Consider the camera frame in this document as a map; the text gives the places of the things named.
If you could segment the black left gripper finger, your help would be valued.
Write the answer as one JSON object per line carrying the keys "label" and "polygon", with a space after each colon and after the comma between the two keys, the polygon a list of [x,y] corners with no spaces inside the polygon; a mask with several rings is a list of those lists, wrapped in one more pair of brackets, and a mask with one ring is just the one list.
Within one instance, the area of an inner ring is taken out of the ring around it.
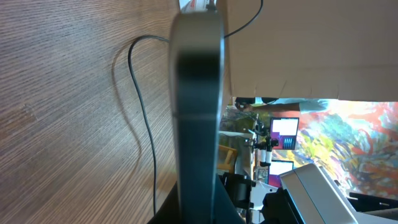
{"label": "black left gripper finger", "polygon": [[[174,184],[161,208],[147,223],[148,224],[172,224],[172,223],[199,223],[197,219],[188,217],[182,220],[179,214],[178,187]],[[229,195],[220,179],[215,182],[214,217],[212,221],[205,223],[244,223],[238,215]]]}

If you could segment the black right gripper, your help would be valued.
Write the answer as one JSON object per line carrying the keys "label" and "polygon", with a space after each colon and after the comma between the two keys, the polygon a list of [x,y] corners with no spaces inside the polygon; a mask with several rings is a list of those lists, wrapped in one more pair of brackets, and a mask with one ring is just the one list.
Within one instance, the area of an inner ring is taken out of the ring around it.
{"label": "black right gripper", "polygon": [[219,179],[244,223],[299,222],[298,211],[287,190],[227,172]]}

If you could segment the smartphone with light screen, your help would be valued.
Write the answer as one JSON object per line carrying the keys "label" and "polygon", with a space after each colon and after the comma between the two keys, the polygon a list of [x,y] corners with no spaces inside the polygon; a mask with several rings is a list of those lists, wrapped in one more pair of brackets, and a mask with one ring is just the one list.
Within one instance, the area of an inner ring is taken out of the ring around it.
{"label": "smartphone with light screen", "polygon": [[170,99],[182,223],[212,223],[224,65],[217,12],[178,14],[169,43]]}

